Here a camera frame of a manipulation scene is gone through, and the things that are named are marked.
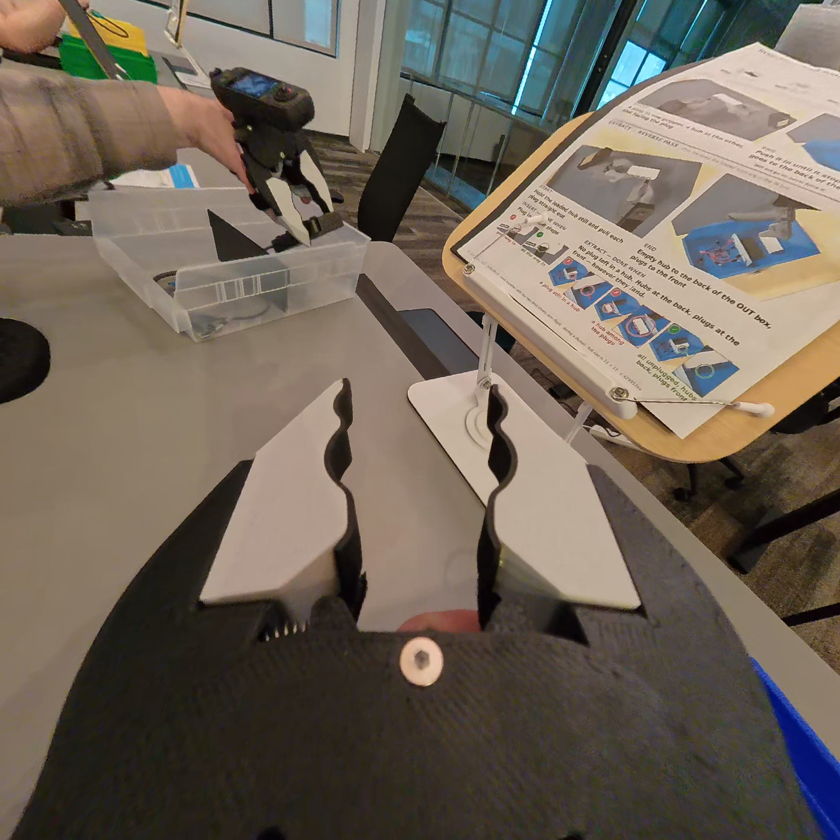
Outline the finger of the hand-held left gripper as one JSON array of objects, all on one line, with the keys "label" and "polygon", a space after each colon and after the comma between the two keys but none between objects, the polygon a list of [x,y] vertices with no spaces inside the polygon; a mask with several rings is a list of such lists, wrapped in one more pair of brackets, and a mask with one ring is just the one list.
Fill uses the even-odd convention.
[{"label": "finger of the hand-held left gripper", "polygon": [[275,214],[286,226],[288,232],[301,245],[311,246],[312,238],[305,225],[290,185],[274,175],[266,179],[266,189],[270,195],[270,202],[275,208]]},{"label": "finger of the hand-held left gripper", "polygon": [[333,200],[329,187],[323,173],[308,150],[299,152],[298,169],[303,185],[306,186],[311,198],[321,208],[322,215],[333,212]]}]

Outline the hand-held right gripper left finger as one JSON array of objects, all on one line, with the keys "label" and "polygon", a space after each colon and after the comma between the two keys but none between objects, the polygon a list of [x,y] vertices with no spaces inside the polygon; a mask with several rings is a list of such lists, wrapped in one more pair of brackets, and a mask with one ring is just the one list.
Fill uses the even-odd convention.
[{"label": "hand-held right gripper left finger", "polygon": [[205,605],[274,601],[293,623],[338,595],[353,619],[366,593],[350,466],[351,384],[341,379],[255,455],[206,578]]}]

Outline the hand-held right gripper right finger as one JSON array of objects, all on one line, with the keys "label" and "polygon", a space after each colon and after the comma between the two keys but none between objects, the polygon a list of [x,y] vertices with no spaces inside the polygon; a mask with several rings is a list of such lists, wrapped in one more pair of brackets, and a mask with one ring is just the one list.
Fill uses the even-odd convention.
[{"label": "hand-held right gripper right finger", "polygon": [[488,392],[497,480],[477,552],[479,623],[505,599],[548,617],[561,603],[634,612],[642,602],[587,462],[507,385]]}]

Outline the clear acrylic box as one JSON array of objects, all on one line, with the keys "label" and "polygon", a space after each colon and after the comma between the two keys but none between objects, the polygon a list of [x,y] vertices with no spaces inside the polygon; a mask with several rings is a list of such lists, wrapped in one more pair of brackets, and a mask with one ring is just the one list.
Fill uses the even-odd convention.
[{"label": "clear acrylic box", "polygon": [[351,298],[370,239],[352,226],[270,249],[284,228],[241,187],[89,194],[100,256],[177,333],[202,342]]}]

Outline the blue plastic bin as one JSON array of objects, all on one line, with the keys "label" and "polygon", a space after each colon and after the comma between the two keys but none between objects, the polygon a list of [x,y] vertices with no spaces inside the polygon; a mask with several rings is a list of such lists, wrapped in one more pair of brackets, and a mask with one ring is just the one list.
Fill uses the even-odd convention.
[{"label": "blue plastic bin", "polygon": [[839,762],[756,659],[797,780],[824,838],[839,838]]}]

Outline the person's left forearm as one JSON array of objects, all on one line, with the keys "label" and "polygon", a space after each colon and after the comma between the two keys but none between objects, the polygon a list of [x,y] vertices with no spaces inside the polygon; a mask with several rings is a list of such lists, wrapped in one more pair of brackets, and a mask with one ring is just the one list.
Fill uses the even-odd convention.
[{"label": "person's left forearm", "polygon": [[50,202],[126,172],[177,161],[156,86],[24,70],[1,73],[1,204]]}]

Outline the person's left hand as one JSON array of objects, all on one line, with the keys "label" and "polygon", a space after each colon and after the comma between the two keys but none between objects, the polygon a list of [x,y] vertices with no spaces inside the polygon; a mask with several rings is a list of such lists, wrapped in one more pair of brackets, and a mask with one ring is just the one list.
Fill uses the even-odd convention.
[{"label": "person's left hand", "polygon": [[158,92],[174,125],[176,149],[208,154],[234,174],[249,194],[255,194],[235,138],[233,114],[216,99],[171,87],[158,87]]}]

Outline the black office chair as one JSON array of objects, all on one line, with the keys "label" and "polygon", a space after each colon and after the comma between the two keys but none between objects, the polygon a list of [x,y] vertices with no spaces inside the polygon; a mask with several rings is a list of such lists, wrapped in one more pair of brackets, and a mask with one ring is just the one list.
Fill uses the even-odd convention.
[{"label": "black office chair", "polygon": [[[813,427],[829,424],[839,418],[839,379],[835,379],[804,404],[796,408],[789,415],[781,419],[769,429],[770,434],[793,435],[803,434]],[[724,486],[730,490],[742,487],[746,478],[740,467],[731,457],[724,457],[718,463],[725,466],[731,473],[724,480]],[[687,472],[689,487],[678,487],[673,497],[679,502],[688,502],[695,497],[699,489],[699,465],[688,464]]]},{"label": "black office chair", "polygon": [[428,117],[406,94],[391,135],[360,196],[357,227],[391,243],[436,155],[446,122]]}]

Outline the blue white leaflet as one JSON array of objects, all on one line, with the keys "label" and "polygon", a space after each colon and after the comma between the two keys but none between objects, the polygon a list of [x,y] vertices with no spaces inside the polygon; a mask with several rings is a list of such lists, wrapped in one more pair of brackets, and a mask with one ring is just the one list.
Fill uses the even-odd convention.
[{"label": "blue white leaflet", "polygon": [[174,164],[160,171],[138,170],[112,178],[114,187],[139,187],[154,189],[197,188],[193,168],[189,164]]}]

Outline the white book stand wooden board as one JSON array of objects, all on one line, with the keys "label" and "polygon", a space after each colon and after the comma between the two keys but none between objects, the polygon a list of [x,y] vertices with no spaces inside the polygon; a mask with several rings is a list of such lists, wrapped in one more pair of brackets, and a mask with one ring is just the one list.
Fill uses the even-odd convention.
[{"label": "white book stand wooden board", "polygon": [[[546,353],[550,333],[545,326],[524,310],[521,310],[521,322],[518,322],[518,315],[513,309],[514,301],[502,302],[500,291],[487,293],[479,288],[478,274],[465,276],[465,261],[452,251],[461,238],[468,236],[473,228],[483,225],[499,207],[508,203],[519,186],[533,178],[555,153],[595,121],[594,114],[585,114],[567,122],[533,152],[477,210],[467,216],[450,235],[444,247],[443,265],[446,274],[487,311],[492,327],[496,321],[501,322],[533,355],[573,388],[586,407],[598,412],[640,450],[660,459],[695,464],[732,455],[767,431],[778,421],[778,417],[758,419],[737,412],[730,412],[729,416],[720,413],[689,437],[679,438],[644,409],[629,416],[627,408],[619,407],[618,414],[615,414],[611,411],[612,403],[602,403],[606,395],[604,387],[599,385],[592,392],[589,388],[590,379],[580,378],[583,361],[576,356],[567,363],[557,357],[554,351]],[[838,340],[839,326],[834,324],[748,389],[745,398],[756,403],[771,403],[777,414],[788,414],[838,377]],[[486,503],[497,483],[487,466],[490,447],[487,430],[489,391],[482,384],[476,383],[482,377],[482,373],[471,371],[421,382],[409,388],[408,398],[479,499]]]}]

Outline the tan board on stand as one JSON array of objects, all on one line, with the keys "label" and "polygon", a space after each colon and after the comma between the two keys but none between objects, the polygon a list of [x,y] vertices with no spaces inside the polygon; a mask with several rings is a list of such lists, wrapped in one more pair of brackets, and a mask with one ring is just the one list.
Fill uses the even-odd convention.
[{"label": "tan board on stand", "polygon": [[98,34],[88,12],[78,1],[59,1],[68,20],[76,27],[79,37],[97,61],[106,78],[128,81],[128,73],[113,58],[108,46]]}]

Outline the green parts bin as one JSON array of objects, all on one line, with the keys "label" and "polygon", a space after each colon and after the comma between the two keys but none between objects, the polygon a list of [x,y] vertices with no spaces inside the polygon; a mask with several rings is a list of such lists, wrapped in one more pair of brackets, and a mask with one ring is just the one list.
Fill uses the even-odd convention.
[{"label": "green parts bin", "polygon": [[[108,51],[132,81],[148,81],[157,84],[158,73],[154,59],[146,48],[144,32],[128,22],[112,18],[93,16],[93,27],[102,38]],[[61,33],[59,44],[60,64],[73,77],[102,80],[106,74],[95,56],[80,37],[77,27],[67,23]]]}]

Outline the printed instruction sheet pad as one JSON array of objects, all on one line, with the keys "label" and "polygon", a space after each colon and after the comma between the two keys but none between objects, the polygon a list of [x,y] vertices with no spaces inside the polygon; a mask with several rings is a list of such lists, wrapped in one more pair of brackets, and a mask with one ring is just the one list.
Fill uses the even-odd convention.
[{"label": "printed instruction sheet pad", "polygon": [[838,84],[761,44],[649,79],[451,249],[686,438],[838,324]]}]

